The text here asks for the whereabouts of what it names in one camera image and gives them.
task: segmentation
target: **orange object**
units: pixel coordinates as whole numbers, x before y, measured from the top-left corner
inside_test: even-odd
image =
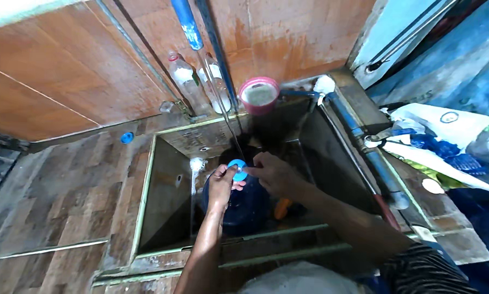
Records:
[[[275,205],[274,217],[276,220],[281,220],[286,217],[288,213],[288,207],[293,204],[293,201],[286,198],[280,198],[279,202]]]

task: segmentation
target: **white foam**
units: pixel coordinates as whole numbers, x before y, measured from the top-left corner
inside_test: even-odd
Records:
[[[241,99],[246,103],[255,106],[263,106],[271,103],[277,98],[277,89],[270,84],[256,84],[249,86],[241,95]]]

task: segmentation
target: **pvc pipe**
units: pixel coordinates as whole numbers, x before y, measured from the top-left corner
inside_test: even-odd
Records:
[[[181,23],[181,28],[188,39],[188,43],[190,43],[190,47],[194,51],[200,50],[203,47],[203,40],[188,0],[172,0],[172,6],[176,11],[179,23]]]

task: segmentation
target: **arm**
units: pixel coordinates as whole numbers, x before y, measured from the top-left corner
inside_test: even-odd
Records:
[[[270,195],[303,204],[374,264],[381,264],[406,251],[413,243],[379,218],[343,203],[304,181],[286,162],[268,152],[259,153],[254,158],[254,165],[259,168],[247,168],[246,172],[258,177],[259,183]]]
[[[244,182],[232,182],[237,166],[220,165],[210,176],[209,206],[174,294],[210,293],[217,286],[216,273],[221,250],[222,218],[232,189],[242,190]]]
[[[478,293],[434,249],[413,242],[392,226],[326,195],[307,183],[279,158],[259,153],[248,168],[270,195],[303,204],[321,217],[353,248],[374,264],[394,293]]]

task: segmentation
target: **pink cup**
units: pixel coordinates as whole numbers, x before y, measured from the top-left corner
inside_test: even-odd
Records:
[[[272,101],[266,105],[254,105],[251,103],[248,103],[243,100],[243,92],[250,88],[250,87],[257,87],[257,86],[262,86],[262,85],[271,85],[275,88],[276,93],[272,94]],[[265,115],[268,112],[272,111],[275,108],[275,103],[277,102],[277,97],[279,96],[279,84],[275,82],[274,79],[265,77],[265,76],[260,76],[260,77],[254,77],[249,80],[247,80],[244,84],[241,85],[241,88],[239,89],[239,100],[244,105],[244,108],[248,111],[249,114],[255,115],[255,116],[260,116],[260,115]]]

